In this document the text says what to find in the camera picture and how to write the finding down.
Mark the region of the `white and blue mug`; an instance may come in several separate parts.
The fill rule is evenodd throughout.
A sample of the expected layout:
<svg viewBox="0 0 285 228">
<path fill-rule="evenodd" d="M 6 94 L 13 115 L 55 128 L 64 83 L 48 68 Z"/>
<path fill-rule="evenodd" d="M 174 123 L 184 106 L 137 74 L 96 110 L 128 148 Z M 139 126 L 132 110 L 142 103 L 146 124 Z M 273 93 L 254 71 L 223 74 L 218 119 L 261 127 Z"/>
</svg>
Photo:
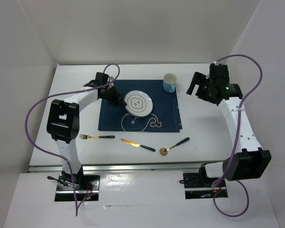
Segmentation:
<svg viewBox="0 0 285 228">
<path fill-rule="evenodd" d="M 163 89 L 167 93 L 174 93 L 177 83 L 177 77 L 174 74 L 168 73 L 163 78 Z"/>
</svg>

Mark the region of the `white plate with rings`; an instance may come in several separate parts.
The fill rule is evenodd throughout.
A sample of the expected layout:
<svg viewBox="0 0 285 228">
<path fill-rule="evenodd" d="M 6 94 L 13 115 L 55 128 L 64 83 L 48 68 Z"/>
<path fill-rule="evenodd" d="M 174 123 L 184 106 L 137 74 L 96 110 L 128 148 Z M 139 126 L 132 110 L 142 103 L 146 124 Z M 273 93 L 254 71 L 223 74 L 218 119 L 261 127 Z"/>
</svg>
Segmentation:
<svg viewBox="0 0 285 228">
<path fill-rule="evenodd" d="M 126 110 L 135 117 L 146 117 L 153 110 L 152 99 L 145 93 L 139 90 L 128 92 L 124 101 L 126 102 Z"/>
</svg>

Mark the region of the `gold knife green handle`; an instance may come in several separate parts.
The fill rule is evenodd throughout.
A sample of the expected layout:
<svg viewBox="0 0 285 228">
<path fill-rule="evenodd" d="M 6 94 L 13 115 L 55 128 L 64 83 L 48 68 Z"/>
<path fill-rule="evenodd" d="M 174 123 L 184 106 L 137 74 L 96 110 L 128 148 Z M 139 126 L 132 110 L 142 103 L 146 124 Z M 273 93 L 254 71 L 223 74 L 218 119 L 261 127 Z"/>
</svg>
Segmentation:
<svg viewBox="0 0 285 228">
<path fill-rule="evenodd" d="M 134 146 L 134 147 L 141 147 L 141 148 L 144 148 L 146 150 L 149 150 L 151 152 L 156 152 L 156 150 L 152 147 L 149 147 L 149 146 L 145 146 L 145 145 L 142 145 L 142 144 L 138 144 L 138 143 L 135 143 L 135 142 L 132 142 L 132 141 L 129 141 L 129 140 L 126 140 L 126 139 L 121 139 L 122 142 L 128 144 L 128 145 L 131 145 L 131 146 Z"/>
</svg>

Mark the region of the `gold fork green handle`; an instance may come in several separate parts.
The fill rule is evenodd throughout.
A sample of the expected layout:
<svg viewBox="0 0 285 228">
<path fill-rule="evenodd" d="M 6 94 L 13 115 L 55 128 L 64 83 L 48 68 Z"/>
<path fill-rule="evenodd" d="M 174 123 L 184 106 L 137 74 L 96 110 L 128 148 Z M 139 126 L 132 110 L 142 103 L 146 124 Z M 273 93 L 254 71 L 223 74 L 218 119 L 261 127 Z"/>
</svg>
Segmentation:
<svg viewBox="0 0 285 228">
<path fill-rule="evenodd" d="M 79 134 L 78 137 L 80 139 L 88 140 L 88 139 L 114 139 L 114 135 L 101 135 L 101 136 L 90 136 L 86 134 Z"/>
</svg>

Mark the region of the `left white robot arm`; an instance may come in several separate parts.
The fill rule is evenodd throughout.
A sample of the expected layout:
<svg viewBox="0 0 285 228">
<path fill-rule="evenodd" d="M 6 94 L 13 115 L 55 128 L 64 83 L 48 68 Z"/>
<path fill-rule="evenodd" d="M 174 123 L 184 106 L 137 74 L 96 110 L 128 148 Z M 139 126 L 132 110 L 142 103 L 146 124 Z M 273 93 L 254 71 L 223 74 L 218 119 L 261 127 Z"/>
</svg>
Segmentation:
<svg viewBox="0 0 285 228">
<path fill-rule="evenodd" d="M 79 114 L 92 102 L 104 99 L 110 106 L 126 106 L 116 86 L 92 90 L 102 85 L 99 80 L 85 84 L 81 93 L 76 93 L 65 100 L 53 100 L 47 121 L 47 133 L 55 141 L 59 155 L 62 156 L 62 177 L 68 185 L 77 190 L 84 185 L 83 167 L 78 158 L 76 137 L 79 133 Z"/>
</svg>

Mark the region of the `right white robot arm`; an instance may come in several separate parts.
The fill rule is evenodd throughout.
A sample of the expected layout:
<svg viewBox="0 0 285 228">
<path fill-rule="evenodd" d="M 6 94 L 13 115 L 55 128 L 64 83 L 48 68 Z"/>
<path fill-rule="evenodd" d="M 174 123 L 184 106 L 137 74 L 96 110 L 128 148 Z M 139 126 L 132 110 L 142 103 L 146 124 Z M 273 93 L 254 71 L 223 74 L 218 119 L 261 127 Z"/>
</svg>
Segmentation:
<svg viewBox="0 0 285 228">
<path fill-rule="evenodd" d="M 204 163 L 198 174 L 202 186 L 217 186 L 218 180 L 240 181 L 258 179 L 271 161 L 269 150 L 262 148 L 257 140 L 244 107 L 244 97 L 239 85 L 229 82 L 226 65 L 211 64 L 209 74 L 195 72 L 187 90 L 206 102 L 215 104 L 222 112 L 231 136 L 231 156 L 223 162 Z"/>
</svg>

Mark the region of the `aluminium front rail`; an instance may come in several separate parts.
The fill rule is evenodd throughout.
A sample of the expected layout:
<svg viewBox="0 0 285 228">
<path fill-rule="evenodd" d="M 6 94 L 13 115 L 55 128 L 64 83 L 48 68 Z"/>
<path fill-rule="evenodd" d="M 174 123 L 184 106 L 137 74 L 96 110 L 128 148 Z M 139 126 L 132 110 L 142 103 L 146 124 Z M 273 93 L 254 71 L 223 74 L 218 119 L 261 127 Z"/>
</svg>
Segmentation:
<svg viewBox="0 0 285 228">
<path fill-rule="evenodd" d="M 120 164 L 88 164 L 82 165 L 84 172 L 100 173 L 127 172 L 127 171 L 168 171 L 168 170 L 198 170 L 201 164 L 217 163 L 218 161 L 182 161 L 182 162 L 156 162 L 156 163 L 120 163 Z"/>
</svg>

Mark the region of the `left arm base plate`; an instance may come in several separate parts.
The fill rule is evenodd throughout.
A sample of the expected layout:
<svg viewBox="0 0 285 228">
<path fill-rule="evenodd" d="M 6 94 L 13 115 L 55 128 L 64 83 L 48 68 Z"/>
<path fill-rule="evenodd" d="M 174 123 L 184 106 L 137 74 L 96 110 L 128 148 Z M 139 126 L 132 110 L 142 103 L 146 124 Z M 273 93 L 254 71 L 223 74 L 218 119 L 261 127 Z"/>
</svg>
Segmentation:
<svg viewBox="0 0 285 228">
<path fill-rule="evenodd" d="M 74 201 L 72 182 L 63 180 L 61 173 L 58 178 L 54 178 L 57 181 L 55 202 L 69 202 Z M 86 201 L 98 201 L 99 200 L 99 184 L 100 175 L 85 175 L 83 183 L 75 184 L 76 197 L 78 201 L 81 201 L 84 197 L 87 197 Z"/>
</svg>

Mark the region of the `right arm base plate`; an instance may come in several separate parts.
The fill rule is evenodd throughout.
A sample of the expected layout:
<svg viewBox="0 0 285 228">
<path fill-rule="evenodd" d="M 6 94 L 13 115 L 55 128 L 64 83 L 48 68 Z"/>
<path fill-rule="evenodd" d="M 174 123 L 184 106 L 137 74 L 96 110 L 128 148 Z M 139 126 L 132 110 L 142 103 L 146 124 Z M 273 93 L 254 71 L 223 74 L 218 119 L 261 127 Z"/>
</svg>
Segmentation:
<svg viewBox="0 0 285 228">
<path fill-rule="evenodd" d="M 212 188 L 212 183 L 217 178 L 206 176 L 204 167 L 199 168 L 197 173 L 184 173 L 179 181 L 184 186 L 185 199 L 211 199 L 216 194 L 217 198 L 228 198 L 228 191 L 223 181 L 218 187 Z"/>
</svg>

